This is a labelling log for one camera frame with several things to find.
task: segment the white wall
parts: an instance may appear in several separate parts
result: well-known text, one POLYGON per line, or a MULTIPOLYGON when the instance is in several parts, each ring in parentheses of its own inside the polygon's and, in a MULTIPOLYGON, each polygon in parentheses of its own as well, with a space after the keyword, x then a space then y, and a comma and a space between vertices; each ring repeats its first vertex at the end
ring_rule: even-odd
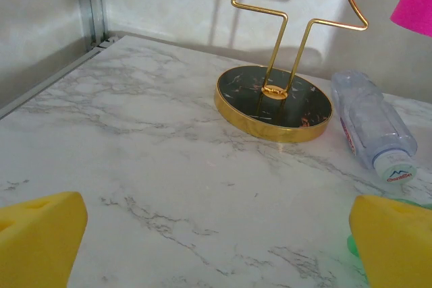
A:
POLYGON ((84 53, 78 0, 0 0, 0 107, 84 53))
MULTIPOLYGON (((356 0, 370 20, 365 32, 315 26, 300 72, 329 78, 360 69, 383 89, 432 102, 432 39, 390 22, 398 0, 356 0)), ((290 21, 277 66, 290 69, 313 17, 357 22, 346 0, 244 0, 286 10, 290 21)), ((131 32, 202 51, 266 64, 280 19, 236 9, 230 0, 104 0, 110 31, 131 32)))

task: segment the green object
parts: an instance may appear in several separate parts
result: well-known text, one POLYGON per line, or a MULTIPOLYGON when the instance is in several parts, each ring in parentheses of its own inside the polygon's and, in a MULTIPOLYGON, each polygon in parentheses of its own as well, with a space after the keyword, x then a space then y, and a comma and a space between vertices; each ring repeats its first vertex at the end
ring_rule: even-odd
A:
MULTIPOLYGON (((394 199, 394 200, 398 202, 404 202, 405 204, 414 205, 414 206, 432 210, 432 204, 420 205, 417 204, 416 202, 407 199, 394 199)), ((346 245, 348 246, 348 249, 350 250, 351 254, 354 254, 356 257, 360 258, 360 254, 358 253, 357 250, 356 241, 354 240, 352 235, 348 236, 348 239, 346 239, 346 245)))

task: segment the pink object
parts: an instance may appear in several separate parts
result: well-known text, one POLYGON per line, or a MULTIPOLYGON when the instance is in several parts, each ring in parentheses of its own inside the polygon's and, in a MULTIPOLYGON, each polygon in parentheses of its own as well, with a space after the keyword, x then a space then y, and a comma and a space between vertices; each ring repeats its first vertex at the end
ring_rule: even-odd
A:
POLYGON ((432 37, 432 0, 400 0, 390 19, 401 27, 432 37))

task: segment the marble countertop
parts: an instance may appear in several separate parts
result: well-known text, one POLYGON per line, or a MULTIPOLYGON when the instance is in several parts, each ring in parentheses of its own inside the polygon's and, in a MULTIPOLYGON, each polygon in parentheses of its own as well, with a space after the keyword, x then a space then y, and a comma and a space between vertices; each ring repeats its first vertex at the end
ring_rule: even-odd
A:
MULTIPOLYGON (((419 178, 381 185, 335 116, 302 144, 241 132, 213 104, 241 61, 125 37, 0 121, 0 206, 76 190, 88 225, 69 287, 367 287, 354 198, 431 202, 432 105, 387 96, 419 178)), ((329 94, 329 82, 306 77, 329 94)))

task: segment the yellow sponge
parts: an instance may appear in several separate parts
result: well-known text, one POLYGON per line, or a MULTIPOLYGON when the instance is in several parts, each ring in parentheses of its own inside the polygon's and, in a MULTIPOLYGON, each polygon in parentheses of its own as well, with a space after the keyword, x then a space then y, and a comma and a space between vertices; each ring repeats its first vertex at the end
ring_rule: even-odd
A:
POLYGON ((372 288, 432 287, 432 211, 359 196, 350 226, 372 288))
POLYGON ((0 288, 63 288, 87 224, 78 192, 0 209, 0 288))

